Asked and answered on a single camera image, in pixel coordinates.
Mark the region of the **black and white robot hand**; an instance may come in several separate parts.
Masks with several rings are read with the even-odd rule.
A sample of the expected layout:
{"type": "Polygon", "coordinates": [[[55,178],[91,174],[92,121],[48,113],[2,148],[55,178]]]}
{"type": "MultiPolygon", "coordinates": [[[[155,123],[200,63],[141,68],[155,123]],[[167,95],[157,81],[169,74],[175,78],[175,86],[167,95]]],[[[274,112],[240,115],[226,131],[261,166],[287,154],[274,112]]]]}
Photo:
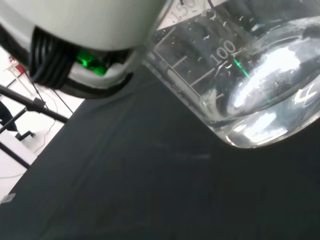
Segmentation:
{"type": "Polygon", "coordinates": [[[83,99],[128,84],[170,0],[3,0],[0,45],[32,83],[83,99]]]}

